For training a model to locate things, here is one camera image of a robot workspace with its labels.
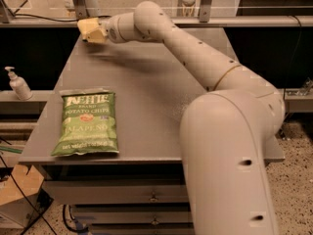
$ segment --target floor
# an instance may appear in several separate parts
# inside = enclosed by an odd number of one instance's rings
[[[118,10],[125,7],[118,5]],[[178,0],[161,0],[164,6],[178,4]],[[60,15],[64,8],[50,10],[50,16]],[[278,138],[279,144],[286,154],[282,163],[269,164],[267,174],[271,186],[280,235],[312,235],[313,234],[313,115],[296,114],[284,124],[284,131],[288,139]],[[57,234],[73,234],[69,232],[62,222],[62,208],[54,202],[44,214],[45,218],[55,229]],[[67,215],[72,227],[78,227]],[[21,234],[22,230],[0,229],[2,235]],[[43,219],[39,219],[25,234],[53,234]]]

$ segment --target white bottle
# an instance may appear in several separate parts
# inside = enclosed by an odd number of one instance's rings
[[[10,86],[16,92],[17,96],[21,100],[27,100],[31,98],[32,92],[29,89],[25,80],[17,76],[13,71],[11,71],[14,67],[5,67],[5,70],[8,72],[8,76],[10,77]]]

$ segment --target drawer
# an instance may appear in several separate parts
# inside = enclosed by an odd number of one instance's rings
[[[73,207],[72,215],[81,223],[151,224],[192,223],[188,204],[114,205],[100,207]]]
[[[93,235],[195,235],[192,224],[90,225]]]
[[[158,180],[46,181],[43,189],[64,205],[188,203],[185,184]]]

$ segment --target metal bracket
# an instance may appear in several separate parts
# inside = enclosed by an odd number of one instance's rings
[[[75,6],[75,12],[76,17],[78,19],[87,19],[88,18],[88,12],[86,9],[86,3],[85,0],[72,0],[73,4]]]
[[[207,23],[209,20],[210,10],[211,10],[212,0],[201,0],[200,5],[200,17],[201,23]]]
[[[12,16],[10,15],[7,4],[4,0],[0,0],[0,22],[8,24],[11,21]]]

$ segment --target green bag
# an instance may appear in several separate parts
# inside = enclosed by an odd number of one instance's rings
[[[64,100],[62,136],[51,156],[118,153],[115,94],[99,88],[60,94]]]

